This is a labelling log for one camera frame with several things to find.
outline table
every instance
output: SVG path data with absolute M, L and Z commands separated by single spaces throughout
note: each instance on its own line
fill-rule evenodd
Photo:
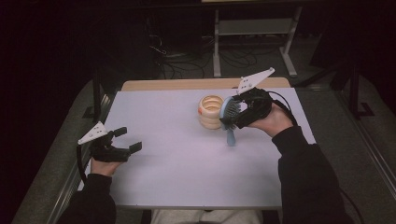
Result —
M 281 206 L 277 159 L 280 154 L 262 131 L 235 130 L 236 146 L 226 132 L 199 124 L 197 106 L 206 94 L 234 95 L 238 78 L 128 81 L 118 92 L 106 120 L 115 147 L 143 142 L 113 176 L 117 205 L 139 209 L 274 209 Z M 315 139 L 295 90 L 285 78 L 267 78 L 261 88 L 283 94 L 303 127 Z

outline blue brush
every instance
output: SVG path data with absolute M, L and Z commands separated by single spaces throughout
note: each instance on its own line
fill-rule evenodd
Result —
M 241 104 L 232 96 L 227 97 L 221 105 L 219 117 L 221 120 L 221 129 L 227 131 L 227 144 L 229 147 L 235 146 L 235 136 L 233 130 L 235 125 L 232 122 L 232 118 L 237 116 L 241 111 Z

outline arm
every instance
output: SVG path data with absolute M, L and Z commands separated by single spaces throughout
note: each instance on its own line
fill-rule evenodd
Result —
M 82 191 L 76 192 L 58 224 L 116 222 L 116 205 L 110 196 L 111 176 L 121 162 L 91 160 L 91 173 Z
M 282 157 L 278 162 L 282 185 L 283 223 L 353 223 L 345 212 L 334 170 L 318 145 L 309 145 L 301 127 L 292 126 L 273 105 L 267 118 L 253 122 L 273 137 Z

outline beige cup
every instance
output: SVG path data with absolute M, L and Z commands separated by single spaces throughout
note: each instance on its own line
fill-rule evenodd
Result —
M 218 129 L 221 126 L 219 112 L 223 99 L 217 95 L 208 95 L 198 105 L 199 121 L 207 129 Z

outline wooden table edge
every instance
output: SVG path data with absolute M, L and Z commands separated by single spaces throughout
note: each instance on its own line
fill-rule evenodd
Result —
M 240 80 L 240 78 L 130 80 L 122 85 L 121 91 L 236 89 Z M 268 77 L 257 87 L 290 88 L 290 83 L 285 77 Z

